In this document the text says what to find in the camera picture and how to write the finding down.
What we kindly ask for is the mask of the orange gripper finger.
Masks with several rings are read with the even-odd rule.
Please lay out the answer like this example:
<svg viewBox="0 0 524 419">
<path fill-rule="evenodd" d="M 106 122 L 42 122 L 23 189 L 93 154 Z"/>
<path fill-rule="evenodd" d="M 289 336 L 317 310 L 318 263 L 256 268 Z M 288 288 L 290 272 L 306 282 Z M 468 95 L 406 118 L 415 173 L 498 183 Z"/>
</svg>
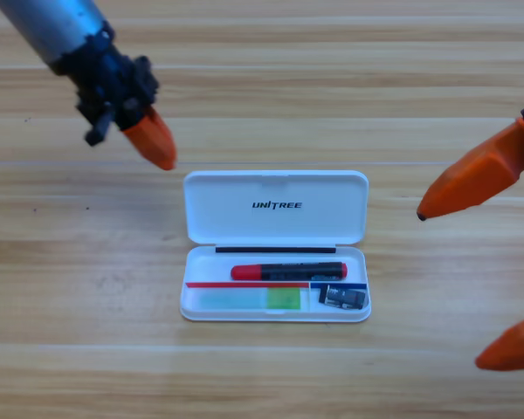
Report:
<svg viewBox="0 0 524 419">
<path fill-rule="evenodd" d="M 524 320 L 486 347 L 476 358 L 475 365 L 490 371 L 524 370 Z"/>
</svg>

